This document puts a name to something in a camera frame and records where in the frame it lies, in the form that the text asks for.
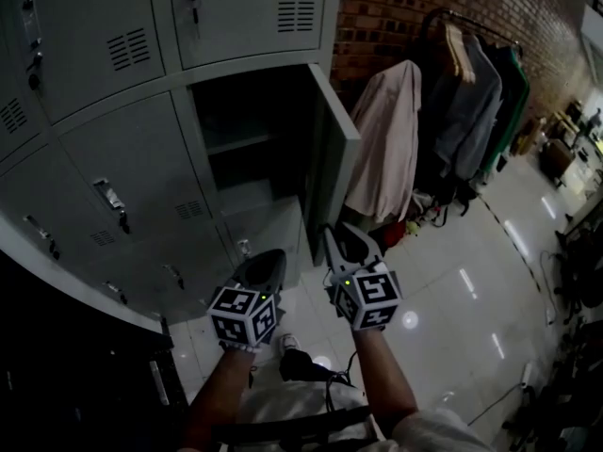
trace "clothes rack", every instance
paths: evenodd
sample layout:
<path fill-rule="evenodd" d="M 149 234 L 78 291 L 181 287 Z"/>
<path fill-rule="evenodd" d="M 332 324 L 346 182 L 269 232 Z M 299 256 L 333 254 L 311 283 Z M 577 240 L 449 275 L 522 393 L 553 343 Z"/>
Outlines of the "clothes rack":
<path fill-rule="evenodd" d="M 512 45 L 517 47 L 517 51 L 519 52 L 519 55 L 521 57 L 524 55 L 523 48 L 521 47 L 521 45 L 519 44 L 519 42 L 517 40 L 510 39 L 509 37 L 502 35 L 500 32 L 496 32 L 496 30 L 494 30 L 484 24 L 480 24 L 479 22 L 476 22 L 475 20 L 470 19 L 469 17 L 465 17 L 462 13 L 459 13 L 458 11 L 454 11 L 450 8 L 445 8 L 445 7 L 435 8 L 425 16 L 425 18 L 423 19 L 423 24 L 421 24 L 421 33 L 419 34 L 420 42 L 425 42 L 427 40 L 427 32 L 428 32 L 428 29 L 429 29 L 430 25 L 432 24 L 433 20 L 436 18 L 440 18 L 443 15 L 448 15 L 451 18 L 455 18 L 457 20 L 461 20 L 468 24 L 472 24 L 472 25 L 476 26 L 477 28 L 480 28 L 481 30 L 486 30 L 487 32 L 490 32 L 491 34 L 497 36 L 498 38 L 504 39 L 505 41 L 510 42 Z"/>

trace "shoe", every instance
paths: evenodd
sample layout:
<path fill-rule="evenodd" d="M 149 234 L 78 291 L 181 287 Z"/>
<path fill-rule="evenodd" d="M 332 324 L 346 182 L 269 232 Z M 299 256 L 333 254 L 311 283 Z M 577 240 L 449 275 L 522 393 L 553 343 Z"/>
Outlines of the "shoe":
<path fill-rule="evenodd" d="M 285 352 L 289 349 L 299 350 L 300 342 L 291 333 L 286 333 L 279 339 L 279 352 L 281 353 L 281 358 L 285 356 Z"/>

